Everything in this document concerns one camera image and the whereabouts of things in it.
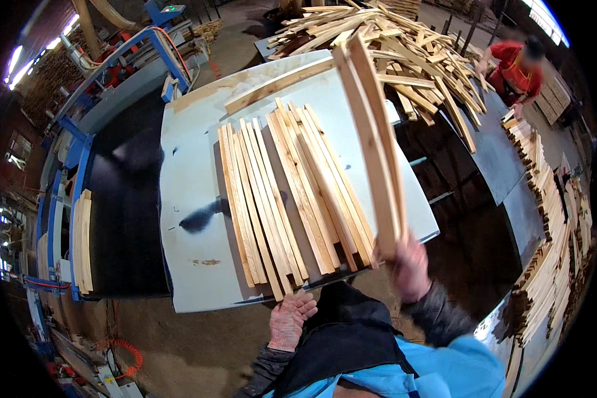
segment blue shirt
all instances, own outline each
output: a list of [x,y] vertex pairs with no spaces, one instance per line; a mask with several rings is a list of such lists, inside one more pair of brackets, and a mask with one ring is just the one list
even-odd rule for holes
[[500,397],[504,390],[501,362],[473,336],[459,337],[441,348],[410,343],[399,336],[396,342],[419,378],[405,374],[397,364],[380,365],[319,380],[288,397],[331,397],[340,378],[386,398],[409,397],[412,391],[418,391],[421,398],[489,398]]

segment hand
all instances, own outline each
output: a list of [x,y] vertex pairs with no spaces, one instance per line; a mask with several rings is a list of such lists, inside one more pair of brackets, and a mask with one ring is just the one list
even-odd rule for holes
[[516,119],[522,119],[522,109],[524,108],[524,105],[522,105],[522,102],[518,102],[517,104],[513,104],[510,106],[511,109],[513,109],[515,111],[515,118]]
[[269,348],[294,351],[303,332],[303,322],[318,311],[313,298],[314,295],[301,289],[296,294],[287,294],[283,302],[272,310]]
[[[396,243],[395,258],[382,258],[392,264],[392,282],[405,304],[418,302],[431,289],[431,280],[427,275],[427,250],[411,232],[408,235],[407,241],[401,239]],[[374,256],[380,258],[378,246]]]
[[486,74],[486,61],[485,60],[481,60],[480,62],[478,62],[478,65],[476,65],[476,68],[475,68],[475,72],[476,72],[476,76],[479,75],[480,73],[482,73],[483,75]]

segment black sleeve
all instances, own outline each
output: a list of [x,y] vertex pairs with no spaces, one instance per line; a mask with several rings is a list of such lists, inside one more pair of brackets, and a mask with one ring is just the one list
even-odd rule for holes
[[293,352],[278,351],[268,348],[267,344],[259,349],[256,361],[252,362],[255,371],[250,382],[234,395],[234,398],[259,397],[285,369],[288,362],[294,358]]
[[427,342],[436,347],[448,346],[455,338],[472,334],[477,326],[464,309],[448,301],[446,289],[438,282],[431,284],[420,301],[403,305],[401,311],[411,315],[425,332]]

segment black cap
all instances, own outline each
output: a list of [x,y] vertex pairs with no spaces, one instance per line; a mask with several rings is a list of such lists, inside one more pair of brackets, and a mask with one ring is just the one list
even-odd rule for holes
[[531,34],[526,39],[524,54],[526,58],[531,60],[541,60],[542,56],[544,56],[544,46],[542,46],[542,43],[535,37],[535,35]]

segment red shirt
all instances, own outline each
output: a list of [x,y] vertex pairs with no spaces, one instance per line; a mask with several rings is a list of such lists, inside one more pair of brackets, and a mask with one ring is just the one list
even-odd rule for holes
[[[524,44],[517,43],[515,41],[502,41],[498,44],[491,45],[491,54],[500,60],[498,68],[508,69],[513,65],[517,54],[524,47]],[[528,91],[526,95],[529,97],[535,97],[539,95],[539,91],[542,88],[542,68],[540,66],[535,67],[531,73],[531,79],[528,84]]]

